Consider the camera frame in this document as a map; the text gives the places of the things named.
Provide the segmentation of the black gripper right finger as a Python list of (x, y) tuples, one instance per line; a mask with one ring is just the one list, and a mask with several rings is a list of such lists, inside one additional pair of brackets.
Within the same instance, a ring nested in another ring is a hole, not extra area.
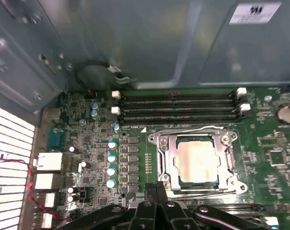
[(172, 230), (275, 230), (277, 228), (277, 225), (269, 223), (267, 219), (256, 223), (208, 205), (200, 205), (190, 211), (177, 201), (167, 198), (163, 182), (157, 182), (157, 200), (162, 216)]

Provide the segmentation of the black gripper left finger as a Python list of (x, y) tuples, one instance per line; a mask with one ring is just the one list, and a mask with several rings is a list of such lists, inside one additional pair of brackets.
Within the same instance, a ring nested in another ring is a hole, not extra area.
[(145, 184), (145, 199), (128, 208), (112, 204), (60, 227), (61, 230), (153, 230), (157, 210), (157, 183)]

